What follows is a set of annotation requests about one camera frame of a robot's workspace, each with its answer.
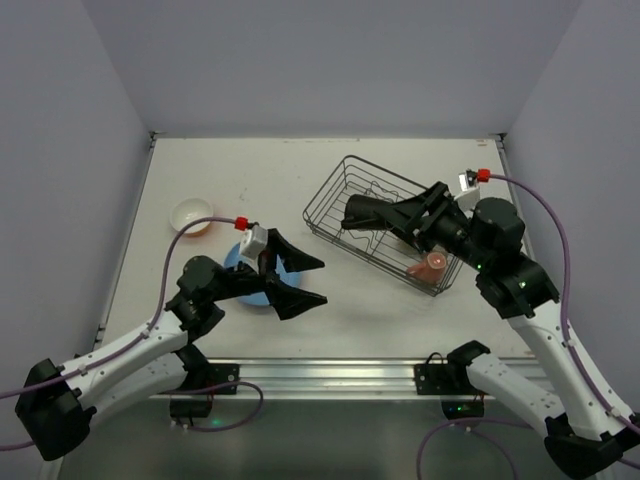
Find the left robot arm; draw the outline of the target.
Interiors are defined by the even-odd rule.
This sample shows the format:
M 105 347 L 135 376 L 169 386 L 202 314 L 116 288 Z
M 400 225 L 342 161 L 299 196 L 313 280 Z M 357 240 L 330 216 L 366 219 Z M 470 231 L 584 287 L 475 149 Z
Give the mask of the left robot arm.
M 61 458 L 88 437 L 93 426 L 150 396 L 208 387 L 210 364 L 195 343 L 224 318 L 218 302 L 265 294 L 279 319 L 293 319 L 326 304 L 326 297 L 288 285 L 288 273 L 324 267 L 291 245 L 277 229 L 253 225 L 241 242 L 243 260 L 225 267 L 199 255 L 189 259 L 171 299 L 160 298 L 154 316 L 136 329 L 62 364 L 34 365 L 15 413 L 46 461 Z

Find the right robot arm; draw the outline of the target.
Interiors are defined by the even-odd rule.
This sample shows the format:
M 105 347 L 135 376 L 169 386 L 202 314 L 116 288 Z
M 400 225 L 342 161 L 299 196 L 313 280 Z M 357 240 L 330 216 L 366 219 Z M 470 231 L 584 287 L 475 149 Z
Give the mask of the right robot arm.
M 638 413 L 607 383 L 572 330 L 565 295 L 523 253 L 525 224 L 512 203 L 484 198 L 466 214 L 442 183 L 396 203 L 354 194 L 341 226 L 388 231 L 420 253 L 440 247 L 476 270 L 481 297 L 529 347 L 553 389 L 514 372 L 477 341 L 450 352 L 447 361 L 536 431 L 567 476 L 586 479 L 638 446 Z

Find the pink mug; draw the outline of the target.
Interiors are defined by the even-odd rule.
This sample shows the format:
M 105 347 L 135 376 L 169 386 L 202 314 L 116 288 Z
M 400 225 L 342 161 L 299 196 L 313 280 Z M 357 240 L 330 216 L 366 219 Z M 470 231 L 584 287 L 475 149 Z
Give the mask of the pink mug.
M 446 256 L 441 252 L 430 252 L 420 263 L 410 266 L 406 273 L 428 285 L 437 285 L 442 280 L 446 268 Z

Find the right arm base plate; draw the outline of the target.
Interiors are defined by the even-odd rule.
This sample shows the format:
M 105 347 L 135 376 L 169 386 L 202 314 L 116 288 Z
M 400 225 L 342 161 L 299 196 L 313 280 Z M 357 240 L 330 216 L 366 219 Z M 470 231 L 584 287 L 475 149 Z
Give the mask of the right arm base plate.
M 465 367 L 449 362 L 439 352 L 431 353 L 413 366 L 413 380 L 418 395 L 469 396 L 479 391 L 469 382 Z

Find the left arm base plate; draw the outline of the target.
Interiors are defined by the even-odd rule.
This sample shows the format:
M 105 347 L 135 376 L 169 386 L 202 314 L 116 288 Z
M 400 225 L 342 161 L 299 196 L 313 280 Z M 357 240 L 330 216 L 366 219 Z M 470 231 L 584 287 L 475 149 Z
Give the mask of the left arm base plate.
M 237 363 L 205 362 L 187 372 L 185 380 L 175 389 L 178 394 L 235 395 L 240 366 Z

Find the orange bowl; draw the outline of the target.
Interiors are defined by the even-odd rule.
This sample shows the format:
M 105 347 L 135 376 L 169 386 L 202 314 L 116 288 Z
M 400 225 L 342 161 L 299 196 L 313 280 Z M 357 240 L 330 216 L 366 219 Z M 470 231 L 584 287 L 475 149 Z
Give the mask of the orange bowl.
M 210 217 L 214 213 L 212 205 L 202 198 L 188 198 L 177 203 L 169 214 L 169 224 L 176 231 L 180 231 L 187 224 Z M 203 235 L 209 228 L 209 222 L 194 225 L 184 232 L 187 237 Z

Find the blue plate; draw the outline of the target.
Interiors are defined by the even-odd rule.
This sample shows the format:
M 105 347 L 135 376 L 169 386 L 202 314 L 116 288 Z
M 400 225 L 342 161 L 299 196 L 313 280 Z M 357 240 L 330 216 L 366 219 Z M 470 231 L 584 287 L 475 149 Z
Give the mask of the blue plate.
M 235 243 L 227 253 L 223 266 L 226 269 L 237 270 L 238 265 L 243 263 L 247 265 L 248 260 L 240 254 L 240 244 Z M 289 272 L 285 269 L 284 261 L 281 256 L 277 256 L 276 273 L 280 280 L 291 287 L 300 287 L 302 283 L 302 274 L 300 272 Z M 269 307 L 269 299 L 263 290 L 256 290 L 258 285 L 257 273 L 246 272 L 240 278 L 240 285 L 245 294 L 237 297 L 237 300 L 250 307 Z

